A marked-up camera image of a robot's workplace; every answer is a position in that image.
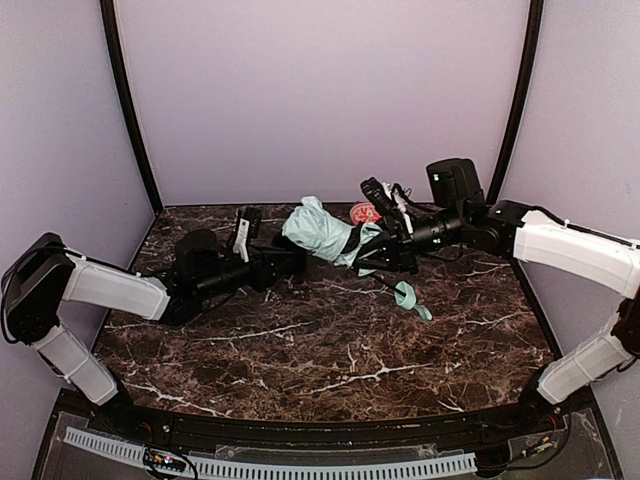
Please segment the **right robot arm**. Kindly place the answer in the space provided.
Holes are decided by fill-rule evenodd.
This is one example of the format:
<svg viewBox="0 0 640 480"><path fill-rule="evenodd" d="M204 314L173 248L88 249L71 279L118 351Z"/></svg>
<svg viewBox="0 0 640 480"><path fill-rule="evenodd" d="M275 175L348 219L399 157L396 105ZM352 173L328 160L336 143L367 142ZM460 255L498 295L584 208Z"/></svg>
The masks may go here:
<svg viewBox="0 0 640 480"><path fill-rule="evenodd" d="M623 298L591 338L536 372L520 401L558 405L582 387L639 356L639 243L562 220L540 206L486 202L472 160L451 158L426 168L436 212L406 214L403 189L375 178L360 185L381 215L382 232L358 252L356 268L415 273L417 257L466 245L507 260L551 266L603 285Z"/></svg>

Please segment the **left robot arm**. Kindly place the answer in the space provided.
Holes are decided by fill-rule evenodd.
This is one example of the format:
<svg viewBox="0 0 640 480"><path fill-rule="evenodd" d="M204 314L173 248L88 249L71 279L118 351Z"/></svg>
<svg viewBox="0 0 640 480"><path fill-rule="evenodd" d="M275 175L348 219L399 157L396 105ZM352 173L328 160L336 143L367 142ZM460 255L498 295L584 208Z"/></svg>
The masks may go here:
<svg viewBox="0 0 640 480"><path fill-rule="evenodd" d="M69 249L60 236L43 234L3 274L1 331L9 344L34 348L94 405L127 401L116 377L60 320L62 302L80 302L129 312L180 327L227 300L239 289L262 292L281 277L301 273L305 251L282 235L267 246L251 237L218 242L207 229L187 233L174 247L174 261L159 276L132 273Z"/></svg>

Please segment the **mint green folding umbrella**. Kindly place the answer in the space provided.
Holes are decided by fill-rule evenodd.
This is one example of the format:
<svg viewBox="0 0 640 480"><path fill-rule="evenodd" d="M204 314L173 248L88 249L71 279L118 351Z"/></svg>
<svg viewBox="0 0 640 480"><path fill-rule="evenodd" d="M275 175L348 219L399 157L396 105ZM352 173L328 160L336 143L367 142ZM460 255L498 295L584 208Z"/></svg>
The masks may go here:
<svg viewBox="0 0 640 480"><path fill-rule="evenodd" d="M362 247L382 229L365 222L350 226L334 217L316 196L305 196L282 226L282 234L296 246L337 267L351 268Z"/></svg>

